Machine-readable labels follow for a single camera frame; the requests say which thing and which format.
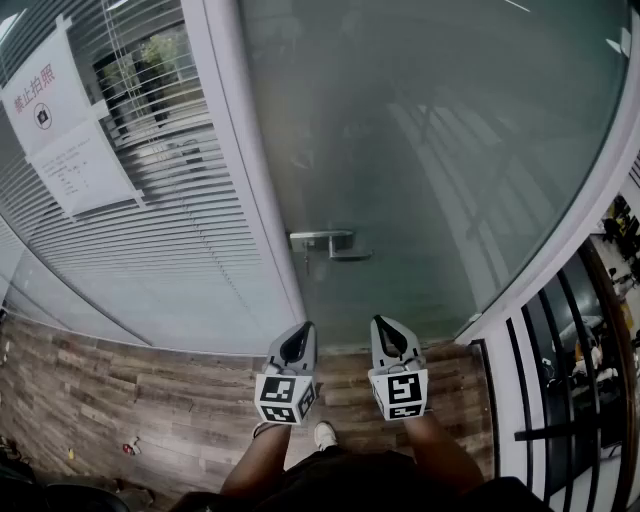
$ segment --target red chinese text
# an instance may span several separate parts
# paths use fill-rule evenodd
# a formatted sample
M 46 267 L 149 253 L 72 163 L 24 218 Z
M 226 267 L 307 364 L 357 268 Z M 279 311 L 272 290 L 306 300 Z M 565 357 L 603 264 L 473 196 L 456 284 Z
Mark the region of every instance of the red chinese text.
M 34 99 L 38 97 L 38 95 L 51 83 L 56 79 L 53 74 L 53 69 L 51 68 L 51 64 L 47 64 L 42 71 L 40 71 L 40 76 L 34 76 L 33 80 L 31 80 L 29 87 L 25 87 L 23 93 L 18 96 L 14 101 L 14 106 L 16 108 L 16 112 L 20 114 L 26 107 L 31 103 Z

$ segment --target printed notice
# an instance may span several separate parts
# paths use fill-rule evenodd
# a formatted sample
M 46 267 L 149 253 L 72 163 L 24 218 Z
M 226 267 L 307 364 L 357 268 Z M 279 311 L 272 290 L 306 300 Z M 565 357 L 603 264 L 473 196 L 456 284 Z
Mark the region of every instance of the printed notice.
M 131 199 L 128 179 L 102 128 L 87 120 L 31 157 L 31 165 L 67 215 Z

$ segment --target small debris on floor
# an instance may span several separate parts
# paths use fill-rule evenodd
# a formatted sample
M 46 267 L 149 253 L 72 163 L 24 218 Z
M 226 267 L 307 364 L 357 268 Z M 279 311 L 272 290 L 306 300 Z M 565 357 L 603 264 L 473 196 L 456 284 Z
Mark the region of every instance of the small debris on floor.
M 128 443 L 122 445 L 122 451 L 128 455 L 139 455 L 142 451 L 137 445 L 138 441 L 140 441 L 140 438 L 132 437 Z

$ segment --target paper sign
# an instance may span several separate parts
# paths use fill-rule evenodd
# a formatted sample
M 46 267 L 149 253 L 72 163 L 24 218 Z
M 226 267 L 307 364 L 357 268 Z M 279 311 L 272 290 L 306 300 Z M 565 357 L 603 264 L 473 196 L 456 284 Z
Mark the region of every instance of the paper sign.
M 131 199 L 128 178 L 113 172 L 102 128 L 88 120 L 31 157 L 31 165 L 68 215 Z
M 28 156 L 87 119 L 89 100 L 64 29 L 31 54 L 2 90 L 2 101 Z
M 56 23 L 2 90 L 11 126 L 67 215 L 132 198 L 143 207 L 82 86 L 67 39 L 71 22 Z

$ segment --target white venetian blinds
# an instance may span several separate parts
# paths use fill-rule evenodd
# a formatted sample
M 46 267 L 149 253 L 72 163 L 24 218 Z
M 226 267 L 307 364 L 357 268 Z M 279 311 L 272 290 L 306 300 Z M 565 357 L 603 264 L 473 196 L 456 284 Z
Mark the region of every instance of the white venetian blinds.
M 0 77 L 72 19 L 90 99 L 145 209 L 64 216 L 0 113 L 0 213 L 65 283 L 153 345 L 260 353 L 292 323 L 268 248 L 256 243 L 204 99 L 178 0 L 41 0 L 1 46 Z

